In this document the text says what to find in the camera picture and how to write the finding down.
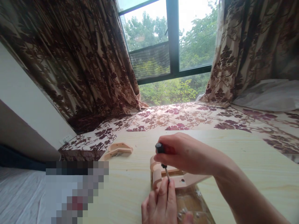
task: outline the floral pattern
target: floral pattern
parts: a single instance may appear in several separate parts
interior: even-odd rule
[[[298,0],[220,1],[219,8],[211,77],[198,104],[227,108],[261,80],[298,79]]]
[[[138,112],[115,0],[0,0],[0,41],[75,131]]]
[[[227,109],[195,103],[150,107],[131,116],[106,119],[93,132],[75,137],[59,151],[66,160],[95,161],[123,132],[237,129],[263,139],[285,155],[299,155],[299,111],[271,113],[240,106]]]

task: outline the curtain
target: curtain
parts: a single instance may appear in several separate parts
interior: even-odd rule
[[[115,0],[0,0],[0,41],[77,131],[148,107]]]
[[[196,103],[227,108],[269,78],[299,78],[298,0],[220,0],[216,52]]]

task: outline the white sheet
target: white sheet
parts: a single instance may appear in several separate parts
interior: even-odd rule
[[[268,79],[245,90],[233,104],[256,110],[288,112],[299,109],[299,81]]]
[[[0,223],[44,224],[45,172],[0,167]]]

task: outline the window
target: window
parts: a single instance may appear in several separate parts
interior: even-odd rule
[[[118,0],[117,4],[143,101],[161,105],[195,99],[193,92],[198,95],[200,88],[205,89],[211,71],[217,0]],[[155,99],[160,86],[185,85],[192,89],[189,96],[160,94],[165,99]]]
[[[149,106],[193,102],[205,93],[210,73],[139,85],[141,101]]]

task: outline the floral bedspread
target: floral bedspread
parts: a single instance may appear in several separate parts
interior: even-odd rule
[[[220,109],[190,103],[150,107],[105,120],[92,132],[76,136],[59,149],[68,161],[97,161],[123,132],[238,129],[262,138],[293,160],[299,158],[299,111],[273,113],[240,106]]]

